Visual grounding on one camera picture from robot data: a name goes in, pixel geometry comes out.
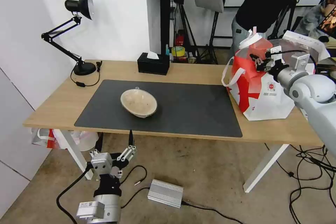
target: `ceramic bowl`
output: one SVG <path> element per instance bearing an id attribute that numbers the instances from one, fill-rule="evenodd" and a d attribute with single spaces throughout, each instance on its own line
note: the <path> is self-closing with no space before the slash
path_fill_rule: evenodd
<path id="1" fill-rule="evenodd" d="M 120 101 L 128 112 L 140 118 L 151 116 L 158 107 L 154 96 L 139 88 L 125 91 L 121 95 Z"/>

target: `desk lamp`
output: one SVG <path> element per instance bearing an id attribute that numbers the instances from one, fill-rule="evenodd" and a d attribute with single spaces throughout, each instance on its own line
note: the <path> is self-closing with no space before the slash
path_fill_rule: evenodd
<path id="1" fill-rule="evenodd" d="M 66 0 L 65 1 L 65 8 L 68 11 L 71 11 L 71 13 L 74 15 L 69 21 L 66 21 L 65 23 L 57 26 L 56 28 L 46 32 L 42 33 L 41 37 L 44 41 L 48 42 L 52 46 L 56 47 L 61 52 L 68 55 L 70 58 L 75 60 L 77 62 L 76 66 L 73 69 L 74 74 L 76 75 L 89 75 L 96 70 L 96 66 L 93 63 L 90 62 L 84 62 L 82 60 L 82 57 L 79 57 L 70 51 L 64 49 L 62 46 L 57 44 L 53 41 L 54 38 L 58 37 L 59 35 L 69 31 L 70 29 L 80 25 L 82 17 L 79 16 L 79 13 L 81 13 L 84 17 L 91 19 L 93 18 L 93 2 L 92 0 Z M 69 28 L 66 28 L 65 30 L 58 30 L 59 28 L 63 27 L 64 25 L 67 25 L 71 23 L 72 21 L 75 22 L 73 26 L 70 26 Z"/>

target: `yellow tape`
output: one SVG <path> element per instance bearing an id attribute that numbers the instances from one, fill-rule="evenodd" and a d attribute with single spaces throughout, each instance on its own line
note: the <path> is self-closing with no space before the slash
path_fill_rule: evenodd
<path id="1" fill-rule="evenodd" d="M 172 49 L 171 49 L 171 53 L 172 53 L 172 55 L 174 56 L 174 57 L 183 57 L 184 55 L 185 55 L 185 51 L 186 51 L 186 49 L 184 48 L 184 47 L 180 47 L 180 46 L 178 46 L 178 47 L 173 47 Z"/>

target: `lamp shade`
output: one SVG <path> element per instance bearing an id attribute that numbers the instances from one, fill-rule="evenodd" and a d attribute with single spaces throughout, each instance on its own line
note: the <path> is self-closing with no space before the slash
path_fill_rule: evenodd
<path id="1" fill-rule="evenodd" d="M 71 12 L 80 12 L 88 19 L 93 19 L 93 1 L 92 0 L 66 0 L 65 8 Z"/>

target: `black desk mat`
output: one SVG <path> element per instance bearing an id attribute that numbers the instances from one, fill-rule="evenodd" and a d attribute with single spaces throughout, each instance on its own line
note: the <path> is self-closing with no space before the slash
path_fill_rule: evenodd
<path id="1" fill-rule="evenodd" d="M 121 105 L 121 94 L 136 87 L 156 98 L 152 116 L 138 118 Z M 75 126 L 242 137 L 228 92 L 220 85 L 104 80 Z"/>

